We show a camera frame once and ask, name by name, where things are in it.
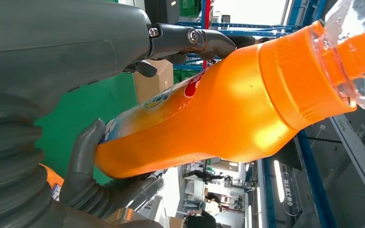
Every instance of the person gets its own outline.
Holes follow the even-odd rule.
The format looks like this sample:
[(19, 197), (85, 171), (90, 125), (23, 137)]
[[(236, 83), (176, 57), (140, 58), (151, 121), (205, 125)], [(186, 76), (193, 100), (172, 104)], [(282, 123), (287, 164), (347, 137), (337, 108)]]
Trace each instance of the person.
[(220, 198), (215, 193), (213, 193), (213, 192), (208, 192), (208, 195), (206, 196), (206, 198), (209, 201), (215, 201), (215, 202), (221, 204)]
[(217, 203), (215, 201), (209, 201), (209, 202), (204, 202), (204, 201), (199, 201), (199, 200), (186, 200), (185, 201), (185, 205), (184, 205), (185, 211), (190, 211), (190, 210), (195, 211), (198, 209), (204, 210), (213, 216), (219, 214), (219, 212), (225, 211), (225, 209), (221, 206), (221, 204)]
[(201, 170), (193, 170), (193, 171), (190, 171), (186, 174), (184, 174), (184, 177), (190, 177), (190, 176), (197, 176), (198, 178), (202, 179), (203, 182), (205, 183), (208, 183), (208, 182), (212, 182), (212, 180), (214, 179), (223, 179), (224, 176), (220, 176), (220, 175), (212, 175), (208, 172), (204, 172), (204, 171), (201, 171)]
[(237, 36), (237, 35), (228, 35), (227, 37), (231, 41), (233, 41), (237, 49), (270, 41), (270, 38), (268, 37), (263, 37), (260, 39), (255, 39), (255, 37), (253, 36)]
[(186, 218), (185, 228), (223, 228), (221, 223), (216, 223), (215, 218), (204, 210), (194, 210)]

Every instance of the orange bottle cap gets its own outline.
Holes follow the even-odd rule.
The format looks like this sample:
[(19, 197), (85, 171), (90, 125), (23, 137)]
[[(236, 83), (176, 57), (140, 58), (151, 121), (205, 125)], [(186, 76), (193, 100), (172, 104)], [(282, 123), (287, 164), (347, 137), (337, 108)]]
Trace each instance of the orange bottle cap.
[(322, 34), (316, 22), (261, 47), (262, 76), (271, 101), (294, 129), (356, 109), (339, 96), (336, 86), (363, 77), (365, 33), (329, 49), (323, 48)]

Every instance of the orange bottle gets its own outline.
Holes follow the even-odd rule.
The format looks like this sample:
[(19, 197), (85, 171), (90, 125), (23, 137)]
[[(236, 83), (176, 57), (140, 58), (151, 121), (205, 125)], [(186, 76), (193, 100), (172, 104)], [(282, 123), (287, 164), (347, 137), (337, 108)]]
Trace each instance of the orange bottle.
[(238, 49), (122, 113), (107, 124), (96, 165), (124, 178), (210, 157), (249, 162), (310, 124), (355, 110), (338, 88), (363, 77), (365, 33), (328, 48), (323, 34), (316, 22)]

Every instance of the plastic bottle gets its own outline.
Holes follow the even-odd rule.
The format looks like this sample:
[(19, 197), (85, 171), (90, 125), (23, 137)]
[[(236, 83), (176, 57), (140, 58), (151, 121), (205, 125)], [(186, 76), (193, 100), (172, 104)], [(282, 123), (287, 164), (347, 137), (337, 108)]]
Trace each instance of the plastic bottle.
[(326, 22), (238, 49), (122, 113), (107, 124), (97, 166), (123, 178), (210, 157), (249, 162), (365, 108), (365, 0), (339, 1)]

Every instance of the bolt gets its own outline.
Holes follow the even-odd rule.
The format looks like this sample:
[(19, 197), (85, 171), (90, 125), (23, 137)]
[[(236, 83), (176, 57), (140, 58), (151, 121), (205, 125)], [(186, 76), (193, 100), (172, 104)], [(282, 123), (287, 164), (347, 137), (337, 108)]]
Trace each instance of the bolt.
[(194, 29), (188, 31), (188, 40), (192, 44), (198, 43), (198, 34), (196, 33), (196, 31)]
[(159, 30), (157, 28), (150, 28), (149, 29), (149, 36), (150, 37), (156, 37), (159, 35)]

